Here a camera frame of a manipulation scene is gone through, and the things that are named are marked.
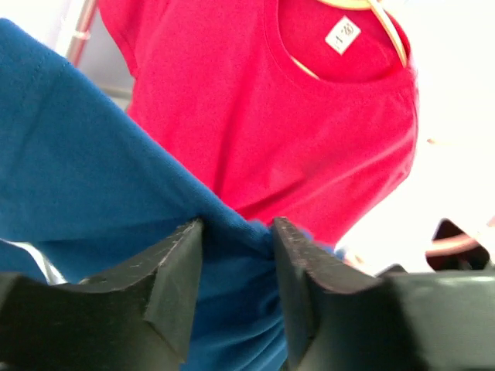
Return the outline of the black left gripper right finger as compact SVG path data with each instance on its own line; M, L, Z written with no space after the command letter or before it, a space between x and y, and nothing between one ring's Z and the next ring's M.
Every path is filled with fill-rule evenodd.
M372 277L273 226L292 370L492 370L494 273Z

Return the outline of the pink wire hanger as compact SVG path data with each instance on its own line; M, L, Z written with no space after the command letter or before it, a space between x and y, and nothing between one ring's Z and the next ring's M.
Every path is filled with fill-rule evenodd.
M482 244L483 242L494 242L494 217L472 236L461 233L455 237L447 237L441 240L432 241L431 246L425 252L425 256L437 257L460 254L471 250L477 244Z

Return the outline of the blue t shirt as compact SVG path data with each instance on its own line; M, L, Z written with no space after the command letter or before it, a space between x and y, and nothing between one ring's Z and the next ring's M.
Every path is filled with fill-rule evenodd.
M273 228L225 206L63 57L3 19L2 246L30 243L64 284L79 284L194 220L202 267L177 370L289 366Z

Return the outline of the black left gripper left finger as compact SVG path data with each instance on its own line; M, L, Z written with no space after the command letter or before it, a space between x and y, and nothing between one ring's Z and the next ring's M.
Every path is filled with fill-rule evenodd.
M1 276L3 370L177 370L187 359L203 225L180 226L79 284Z

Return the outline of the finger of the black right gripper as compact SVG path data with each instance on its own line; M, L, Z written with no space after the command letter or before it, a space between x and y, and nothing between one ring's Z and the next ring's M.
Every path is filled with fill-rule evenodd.
M448 219L440 221L425 253L434 271L482 271L491 268L491 253L480 243L491 231L491 221L470 236Z

